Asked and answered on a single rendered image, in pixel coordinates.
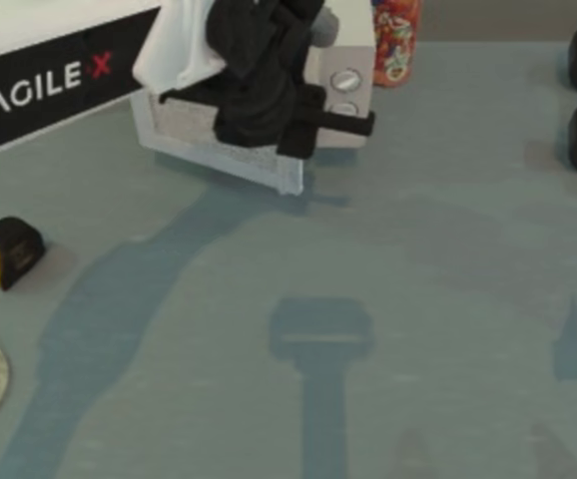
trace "agilex logo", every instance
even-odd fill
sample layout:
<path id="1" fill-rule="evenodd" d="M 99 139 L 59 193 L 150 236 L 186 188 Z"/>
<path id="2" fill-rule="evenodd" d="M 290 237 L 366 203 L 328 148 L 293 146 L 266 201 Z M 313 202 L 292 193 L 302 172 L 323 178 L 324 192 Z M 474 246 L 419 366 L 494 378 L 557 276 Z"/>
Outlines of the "agilex logo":
<path id="1" fill-rule="evenodd" d="M 87 78 L 95 81 L 111 75 L 112 58 L 113 53 L 105 51 L 84 62 L 73 61 L 61 69 L 48 70 L 15 82 L 8 91 L 0 90 L 0 115 L 78 89 Z"/>

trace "tape measure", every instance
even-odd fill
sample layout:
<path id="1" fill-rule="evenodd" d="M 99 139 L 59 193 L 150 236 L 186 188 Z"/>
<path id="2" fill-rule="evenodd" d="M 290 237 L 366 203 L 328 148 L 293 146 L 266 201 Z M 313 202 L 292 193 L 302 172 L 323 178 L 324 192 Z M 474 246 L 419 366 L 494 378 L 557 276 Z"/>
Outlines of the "tape measure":
<path id="1" fill-rule="evenodd" d="M 42 235 L 19 218 L 0 220 L 0 289 L 7 290 L 46 252 Z"/>

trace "gray tabletop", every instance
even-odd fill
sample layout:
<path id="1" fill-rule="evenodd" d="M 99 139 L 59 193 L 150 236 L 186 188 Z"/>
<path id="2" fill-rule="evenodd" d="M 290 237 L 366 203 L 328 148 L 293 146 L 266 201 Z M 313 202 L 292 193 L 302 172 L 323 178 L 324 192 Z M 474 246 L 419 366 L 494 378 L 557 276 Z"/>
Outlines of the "gray tabletop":
<path id="1" fill-rule="evenodd" d="M 52 247 L 0 293 L 0 479 L 577 479 L 565 49 L 423 44 L 299 199 L 128 105 L 1 154 Z"/>

